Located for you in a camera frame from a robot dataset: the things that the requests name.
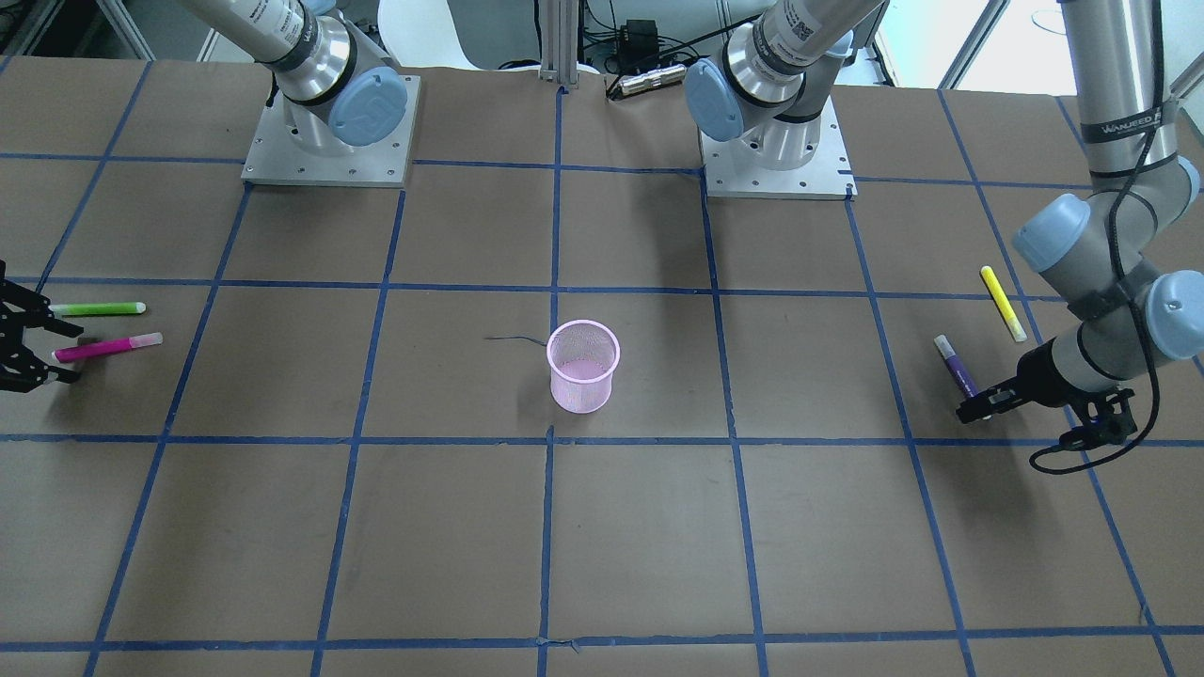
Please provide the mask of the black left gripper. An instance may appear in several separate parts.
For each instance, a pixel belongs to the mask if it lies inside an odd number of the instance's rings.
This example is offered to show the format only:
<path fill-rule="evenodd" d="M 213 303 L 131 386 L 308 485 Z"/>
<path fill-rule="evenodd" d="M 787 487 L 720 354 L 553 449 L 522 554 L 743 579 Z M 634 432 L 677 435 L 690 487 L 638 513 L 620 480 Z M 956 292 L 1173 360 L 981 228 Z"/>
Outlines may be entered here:
<path fill-rule="evenodd" d="M 1010 379 L 963 400 L 958 405 L 958 419 L 963 424 L 986 420 L 996 416 L 996 411 L 1011 411 L 1023 404 L 1058 408 L 1069 402 L 1068 393 L 1069 383 L 1054 363 L 1054 345 L 1045 343 L 1023 353 Z"/>

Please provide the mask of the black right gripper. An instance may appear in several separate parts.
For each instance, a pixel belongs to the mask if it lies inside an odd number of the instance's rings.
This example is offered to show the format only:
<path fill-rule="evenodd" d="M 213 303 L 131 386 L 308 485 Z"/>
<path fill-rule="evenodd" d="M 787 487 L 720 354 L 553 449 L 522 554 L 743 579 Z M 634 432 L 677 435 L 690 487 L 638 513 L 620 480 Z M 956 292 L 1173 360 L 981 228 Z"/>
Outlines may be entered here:
<path fill-rule="evenodd" d="M 1 389 L 26 393 L 48 383 L 76 383 L 82 373 L 51 366 L 43 363 L 26 364 L 24 331 L 45 329 L 48 332 L 77 338 L 85 329 L 60 320 L 49 311 L 48 298 L 26 289 L 6 278 L 6 264 L 1 264 Z"/>

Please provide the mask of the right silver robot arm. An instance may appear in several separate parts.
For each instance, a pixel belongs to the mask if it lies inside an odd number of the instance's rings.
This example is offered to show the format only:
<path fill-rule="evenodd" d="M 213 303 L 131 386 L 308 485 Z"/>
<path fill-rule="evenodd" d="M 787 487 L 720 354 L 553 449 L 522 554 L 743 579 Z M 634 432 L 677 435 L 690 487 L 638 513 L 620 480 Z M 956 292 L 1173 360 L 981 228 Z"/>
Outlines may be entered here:
<path fill-rule="evenodd" d="M 420 81 L 334 1 L 188 1 L 185 11 L 271 73 L 244 179 L 405 188 Z"/>

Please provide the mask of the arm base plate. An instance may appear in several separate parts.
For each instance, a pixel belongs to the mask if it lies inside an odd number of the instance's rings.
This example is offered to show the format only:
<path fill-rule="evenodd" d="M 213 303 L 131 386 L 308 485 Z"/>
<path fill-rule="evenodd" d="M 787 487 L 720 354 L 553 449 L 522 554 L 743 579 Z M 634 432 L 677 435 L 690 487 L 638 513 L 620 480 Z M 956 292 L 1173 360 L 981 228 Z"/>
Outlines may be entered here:
<path fill-rule="evenodd" d="M 241 177 L 255 186 L 403 189 L 417 133 L 421 78 L 401 73 L 405 116 L 386 137 L 353 147 L 281 94 L 262 108 Z"/>
<path fill-rule="evenodd" d="M 846 200 L 858 189 L 832 99 L 818 118 L 772 119 L 740 139 L 698 133 L 706 192 L 712 198 Z"/>

